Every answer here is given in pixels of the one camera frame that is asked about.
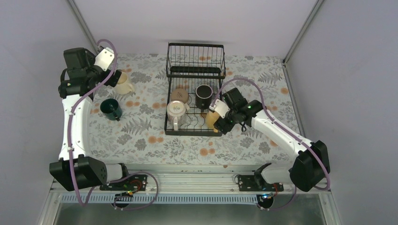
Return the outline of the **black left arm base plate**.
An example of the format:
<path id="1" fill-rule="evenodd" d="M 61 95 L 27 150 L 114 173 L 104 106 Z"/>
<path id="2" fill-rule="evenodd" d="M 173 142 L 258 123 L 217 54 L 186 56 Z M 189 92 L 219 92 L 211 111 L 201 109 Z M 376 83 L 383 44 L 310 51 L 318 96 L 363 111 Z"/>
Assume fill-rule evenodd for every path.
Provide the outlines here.
<path id="1" fill-rule="evenodd" d="M 124 181 L 100 186 L 101 191 L 145 191 L 148 175 L 138 174 Z"/>

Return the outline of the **cream ribbed ceramic mug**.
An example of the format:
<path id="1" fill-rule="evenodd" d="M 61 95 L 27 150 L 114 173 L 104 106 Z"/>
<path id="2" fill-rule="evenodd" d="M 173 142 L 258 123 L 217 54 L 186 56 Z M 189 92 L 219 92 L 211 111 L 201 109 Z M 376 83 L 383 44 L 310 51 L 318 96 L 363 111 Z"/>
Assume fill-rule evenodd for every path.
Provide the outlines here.
<path id="1" fill-rule="evenodd" d="M 117 94 L 120 95 L 135 93 L 135 87 L 127 73 L 121 73 L 117 85 L 114 87 L 114 90 Z"/>

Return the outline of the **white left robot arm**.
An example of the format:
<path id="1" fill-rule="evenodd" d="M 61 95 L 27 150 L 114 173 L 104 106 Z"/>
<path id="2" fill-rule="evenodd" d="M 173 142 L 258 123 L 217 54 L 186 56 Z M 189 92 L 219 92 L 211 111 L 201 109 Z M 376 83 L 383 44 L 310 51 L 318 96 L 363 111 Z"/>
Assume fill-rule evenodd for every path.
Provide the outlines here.
<path id="1" fill-rule="evenodd" d="M 49 172 L 67 191 L 112 184 L 119 190 L 130 185 L 123 163 L 105 164 L 89 156 L 88 128 L 97 84 L 115 87 L 121 70 L 109 69 L 115 59 L 110 48 L 94 55 L 85 48 L 63 52 L 66 62 L 60 76 L 59 95 L 64 113 L 63 141 L 59 159 L 50 163 Z"/>

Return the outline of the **dark green ceramic mug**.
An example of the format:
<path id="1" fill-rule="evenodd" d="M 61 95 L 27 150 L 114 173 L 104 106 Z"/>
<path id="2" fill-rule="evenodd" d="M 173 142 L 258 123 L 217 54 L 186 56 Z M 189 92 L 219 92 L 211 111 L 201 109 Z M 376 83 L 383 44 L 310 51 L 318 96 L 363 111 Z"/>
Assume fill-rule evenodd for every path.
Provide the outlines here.
<path id="1" fill-rule="evenodd" d="M 100 111 L 111 121 L 120 121 L 122 109 L 116 99 L 109 98 L 100 104 Z"/>

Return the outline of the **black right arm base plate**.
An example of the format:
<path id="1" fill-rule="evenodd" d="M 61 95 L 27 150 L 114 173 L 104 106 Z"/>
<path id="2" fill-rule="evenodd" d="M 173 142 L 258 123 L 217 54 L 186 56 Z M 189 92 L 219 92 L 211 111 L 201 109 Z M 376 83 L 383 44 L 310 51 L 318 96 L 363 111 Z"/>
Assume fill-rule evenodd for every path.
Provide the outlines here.
<path id="1" fill-rule="evenodd" d="M 284 187 L 282 183 L 274 183 L 274 184 L 257 184 L 255 181 L 254 175 L 241 175 L 238 174 L 234 178 L 235 183 L 238 185 L 240 192 L 275 192 L 275 191 L 284 191 Z"/>

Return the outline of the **yellow ceramic mug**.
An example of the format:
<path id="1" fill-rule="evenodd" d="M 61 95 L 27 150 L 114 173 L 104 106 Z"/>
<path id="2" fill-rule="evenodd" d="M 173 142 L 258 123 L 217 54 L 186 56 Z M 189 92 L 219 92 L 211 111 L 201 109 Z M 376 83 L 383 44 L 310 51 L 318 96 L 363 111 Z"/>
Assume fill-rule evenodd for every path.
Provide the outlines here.
<path id="1" fill-rule="evenodd" d="M 220 115 L 217 112 L 209 111 L 205 117 L 206 126 L 213 130 L 215 133 L 218 133 L 218 130 L 214 127 L 215 122 L 219 119 Z"/>

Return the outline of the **floral iridescent white mug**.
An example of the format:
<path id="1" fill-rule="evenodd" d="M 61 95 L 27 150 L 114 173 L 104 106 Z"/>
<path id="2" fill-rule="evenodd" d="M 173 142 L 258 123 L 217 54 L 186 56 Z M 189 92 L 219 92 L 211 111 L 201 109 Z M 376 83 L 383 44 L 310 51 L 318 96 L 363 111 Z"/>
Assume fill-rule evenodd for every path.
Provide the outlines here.
<path id="1" fill-rule="evenodd" d="M 180 127 L 186 123 L 187 112 L 189 110 L 190 107 L 180 100 L 172 100 L 168 103 L 168 121 L 171 123 L 174 131 L 178 131 Z"/>

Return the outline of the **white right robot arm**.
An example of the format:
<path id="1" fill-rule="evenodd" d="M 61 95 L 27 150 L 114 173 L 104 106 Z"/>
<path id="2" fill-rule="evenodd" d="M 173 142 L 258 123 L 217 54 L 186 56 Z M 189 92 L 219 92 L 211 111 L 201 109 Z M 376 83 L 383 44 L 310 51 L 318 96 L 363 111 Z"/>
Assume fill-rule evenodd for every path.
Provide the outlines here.
<path id="1" fill-rule="evenodd" d="M 281 147 L 294 159 L 292 163 L 265 163 L 254 172 L 254 184 L 260 191 L 272 184 L 292 183 L 301 191 L 320 189 L 318 183 L 326 179 L 324 190 L 330 187 L 330 165 L 328 150 L 322 141 L 313 142 L 298 135 L 278 120 L 258 100 L 248 102 L 237 88 L 233 88 L 215 99 L 209 110 L 219 114 L 214 128 L 224 135 L 239 124 L 242 130 L 253 128 Z"/>

